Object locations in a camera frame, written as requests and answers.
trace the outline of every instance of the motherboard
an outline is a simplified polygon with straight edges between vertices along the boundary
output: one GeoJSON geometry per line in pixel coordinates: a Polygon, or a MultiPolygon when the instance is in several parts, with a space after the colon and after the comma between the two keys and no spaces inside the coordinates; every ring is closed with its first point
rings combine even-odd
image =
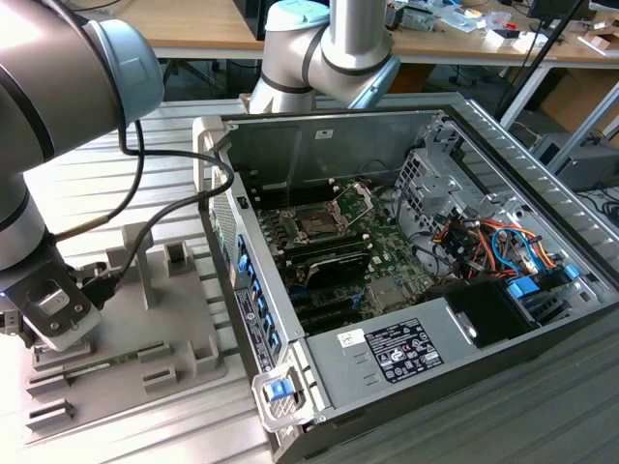
{"type": "Polygon", "coordinates": [[[413,305],[433,283],[393,219],[361,182],[331,201],[258,212],[297,316],[309,334],[413,305]]]}

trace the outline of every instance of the cardboard box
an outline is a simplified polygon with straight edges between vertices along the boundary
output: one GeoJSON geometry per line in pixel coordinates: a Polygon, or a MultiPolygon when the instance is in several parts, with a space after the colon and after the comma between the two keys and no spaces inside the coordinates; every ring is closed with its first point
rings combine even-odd
{"type": "Polygon", "coordinates": [[[583,39],[600,50],[619,49],[619,32],[614,32],[612,34],[594,34],[587,32],[583,39]]]}

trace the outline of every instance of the aluminum profile table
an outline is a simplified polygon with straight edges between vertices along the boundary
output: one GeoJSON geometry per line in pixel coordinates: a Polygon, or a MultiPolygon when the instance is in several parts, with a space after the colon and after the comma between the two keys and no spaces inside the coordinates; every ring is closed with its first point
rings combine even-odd
{"type": "MultiPolygon", "coordinates": [[[[398,96],[384,104],[406,106],[412,101],[450,102],[461,110],[479,110],[458,94],[398,96]]],[[[321,101],[320,106],[336,104],[321,101]]],[[[242,106],[237,101],[166,103],[144,119],[146,144],[188,150],[193,118],[239,111],[242,106]]],[[[118,152],[115,135],[110,134],[28,173],[27,180],[50,229],[60,230],[115,206],[131,184],[134,163],[118,152]]],[[[190,160],[148,159],[144,181],[130,208],[102,230],[63,244],[62,252],[72,264],[101,259],[106,247],[121,243],[121,224],[144,220],[192,189],[190,160]]],[[[44,444],[24,447],[19,437],[22,415],[12,409],[11,401],[12,354],[20,346],[17,339],[2,337],[3,462],[272,462],[197,209],[186,208],[157,225],[154,239],[160,245],[166,240],[187,240],[196,253],[205,305],[217,321],[227,375],[44,444]]],[[[611,314],[528,364],[388,423],[311,462],[616,462],[618,381],[619,314],[611,314]]]]}

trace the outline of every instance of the blue cable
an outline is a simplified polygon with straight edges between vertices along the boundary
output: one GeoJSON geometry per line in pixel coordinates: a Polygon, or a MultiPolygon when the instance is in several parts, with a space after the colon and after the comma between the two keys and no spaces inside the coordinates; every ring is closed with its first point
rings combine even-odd
{"type": "Polygon", "coordinates": [[[529,257],[531,258],[531,261],[533,261],[533,264],[535,264],[535,266],[539,270],[542,271],[542,270],[546,270],[547,269],[547,267],[542,262],[542,260],[540,260],[535,255],[535,253],[533,252],[533,248],[531,248],[531,245],[529,244],[529,241],[526,240],[526,237],[524,237],[524,235],[520,231],[515,230],[512,227],[503,227],[502,229],[498,229],[496,232],[494,232],[494,235],[492,236],[492,251],[494,252],[494,255],[496,256],[496,259],[498,259],[500,262],[502,262],[506,266],[509,266],[514,271],[516,271],[516,276],[520,276],[520,270],[518,269],[518,267],[516,265],[514,265],[513,263],[511,263],[510,261],[507,261],[507,260],[503,259],[503,256],[501,256],[501,254],[499,253],[496,240],[497,240],[499,232],[501,232],[502,230],[506,230],[506,231],[512,232],[514,235],[516,235],[517,237],[519,237],[522,240],[522,242],[526,246],[526,250],[529,253],[529,257]]]}

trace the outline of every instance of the label sticker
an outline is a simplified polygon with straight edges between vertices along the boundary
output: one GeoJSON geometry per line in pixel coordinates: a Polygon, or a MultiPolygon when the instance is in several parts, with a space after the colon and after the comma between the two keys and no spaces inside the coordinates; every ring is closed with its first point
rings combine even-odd
{"type": "Polygon", "coordinates": [[[325,138],[331,138],[333,137],[333,129],[323,129],[323,130],[317,130],[316,131],[316,140],[322,140],[325,138]]]}
{"type": "Polygon", "coordinates": [[[366,341],[385,379],[392,384],[443,363],[419,319],[366,333],[366,341]]]}
{"type": "Polygon", "coordinates": [[[366,341],[364,339],[364,330],[363,329],[355,329],[354,331],[338,333],[339,344],[342,348],[346,348],[348,346],[356,345],[357,343],[363,343],[366,341]]]}

